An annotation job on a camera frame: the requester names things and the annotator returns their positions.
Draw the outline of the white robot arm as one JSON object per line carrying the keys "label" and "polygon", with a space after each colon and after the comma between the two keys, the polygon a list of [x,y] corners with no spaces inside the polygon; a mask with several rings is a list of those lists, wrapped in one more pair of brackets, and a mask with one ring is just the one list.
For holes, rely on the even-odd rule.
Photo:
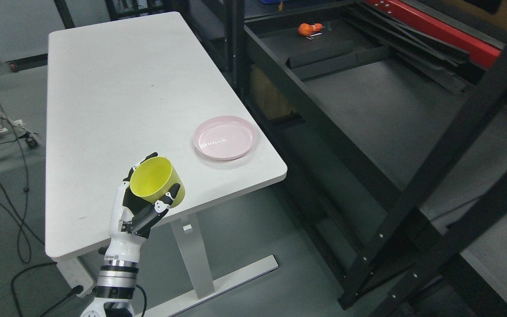
{"label": "white robot arm", "polygon": [[97,278],[95,297],[81,317],[134,317],[132,299],[138,272],[136,262],[105,259]]}

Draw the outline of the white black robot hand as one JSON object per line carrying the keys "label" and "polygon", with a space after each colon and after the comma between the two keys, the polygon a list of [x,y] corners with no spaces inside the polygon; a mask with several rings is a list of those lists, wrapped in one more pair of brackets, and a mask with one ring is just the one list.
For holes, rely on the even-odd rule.
{"label": "white black robot hand", "polygon": [[151,228],[173,208],[173,195],[175,196],[180,188],[178,183],[153,203],[135,196],[129,188],[129,181],[135,169],[152,157],[160,156],[153,152],[133,165],[117,189],[109,225],[110,244],[105,251],[104,260],[118,259],[138,263],[141,245],[149,237]]}

